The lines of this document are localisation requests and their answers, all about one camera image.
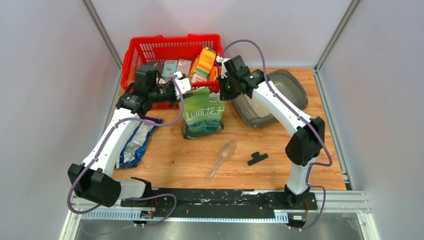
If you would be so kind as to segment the green cat litter bag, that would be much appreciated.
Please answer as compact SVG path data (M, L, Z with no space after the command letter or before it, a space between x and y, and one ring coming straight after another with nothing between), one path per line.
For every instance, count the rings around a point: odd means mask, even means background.
M186 140L203 138L221 132L225 103L220 94L207 87L192 91L192 96L184 99L182 134Z

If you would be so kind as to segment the clear plastic scoop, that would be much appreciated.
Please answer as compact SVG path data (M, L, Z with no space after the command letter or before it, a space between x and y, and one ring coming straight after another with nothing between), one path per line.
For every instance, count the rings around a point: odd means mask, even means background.
M237 146L238 145L235 140L230 140L218 151L216 162L204 177L206 181L211 181L214 175L218 172L221 165L232 159L237 150Z

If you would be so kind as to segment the black bag clip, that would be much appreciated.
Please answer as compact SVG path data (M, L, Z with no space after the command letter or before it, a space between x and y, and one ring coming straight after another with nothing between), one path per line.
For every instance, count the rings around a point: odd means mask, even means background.
M256 151L251 154L251 159L247 162L248 166L252 166L254 164L257 164L265 159L267 159L269 156L267 153L261 154L259 151Z

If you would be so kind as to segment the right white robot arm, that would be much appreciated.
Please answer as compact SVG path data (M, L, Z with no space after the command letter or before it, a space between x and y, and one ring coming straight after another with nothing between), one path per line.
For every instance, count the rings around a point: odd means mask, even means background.
M312 118L297 108L262 70L250 71L241 56L217 56L215 63L221 68L217 80L222 101L246 95L265 107L288 132L290 140L285 153L291 167L289 180L284 187L285 203L293 210L299 209L310 191L310 167L316 162L325 142L324 120Z

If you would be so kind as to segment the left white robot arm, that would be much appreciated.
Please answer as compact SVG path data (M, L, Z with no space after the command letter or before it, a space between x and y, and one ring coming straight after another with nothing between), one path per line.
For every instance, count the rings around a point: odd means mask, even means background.
M156 67L142 65L125 92L119 97L112 119L99 142L81 164L71 164L67 174L71 188L67 195L67 206L72 207L72 196L91 201L97 207L112 207L118 200L133 200L140 207L148 207L153 201L151 184L141 178L115 180L112 173L119 165L120 154L130 136L141 123L165 127L146 119L146 114L156 103L183 102L184 95L191 91L191 82L177 71L165 84L159 83L160 72Z

